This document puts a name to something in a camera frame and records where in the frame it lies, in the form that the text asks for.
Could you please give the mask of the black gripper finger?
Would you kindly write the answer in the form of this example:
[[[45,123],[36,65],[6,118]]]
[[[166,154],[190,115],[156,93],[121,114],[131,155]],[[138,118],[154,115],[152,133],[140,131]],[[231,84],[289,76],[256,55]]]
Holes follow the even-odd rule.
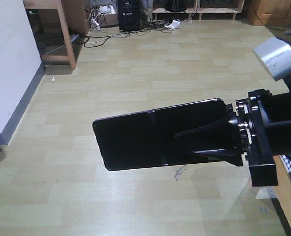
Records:
[[[233,118],[234,117],[234,110],[233,110],[233,105],[232,104],[227,104],[226,105],[226,118]]]
[[[243,146],[237,116],[226,115],[210,124],[175,134],[179,152],[242,166]]]

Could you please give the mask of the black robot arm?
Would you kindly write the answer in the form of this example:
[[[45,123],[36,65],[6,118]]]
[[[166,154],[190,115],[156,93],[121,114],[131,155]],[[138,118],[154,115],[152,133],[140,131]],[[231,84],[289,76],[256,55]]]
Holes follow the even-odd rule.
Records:
[[[258,89],[226,105],[218,119],[175,134],[178,149],[207,161],[242,165],[248,161],[255,187],[278,185],[274,156],[291,156],[291,44],[273,38],[254,49],[258,61],[288,92],[273,95]]]

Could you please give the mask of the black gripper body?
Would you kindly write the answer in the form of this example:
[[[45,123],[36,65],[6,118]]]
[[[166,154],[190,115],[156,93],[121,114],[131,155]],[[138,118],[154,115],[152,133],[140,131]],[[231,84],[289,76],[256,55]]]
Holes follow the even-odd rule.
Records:
[[[235,104],[238,129],[254,187],[278,185],[276,164],[262,115],[262,102],[270,95],[268,90],[255,90]]]

